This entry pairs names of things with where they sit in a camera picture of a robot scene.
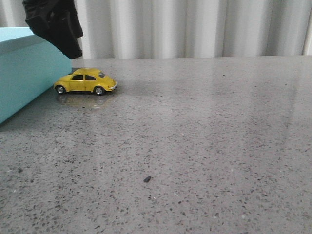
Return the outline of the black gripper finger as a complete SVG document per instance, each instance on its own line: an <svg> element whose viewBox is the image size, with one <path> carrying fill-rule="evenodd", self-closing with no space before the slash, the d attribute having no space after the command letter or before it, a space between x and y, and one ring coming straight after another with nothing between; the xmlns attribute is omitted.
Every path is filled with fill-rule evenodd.
<svg viewBox="0 0 312 234"><path fill-rule="evenodd" d="M74 0L65 0L65 11L69 13L69 28L75 38L83 36L82 27L78 19L78 13L76 11Z"/></svg>
<svg viewBox="0 0 312 234"><path fill-rule="evenodd" d="M82 50L69 28L65 0L24 0L26 23L32 32L57 47L69 59L82 56Z"/></svg>

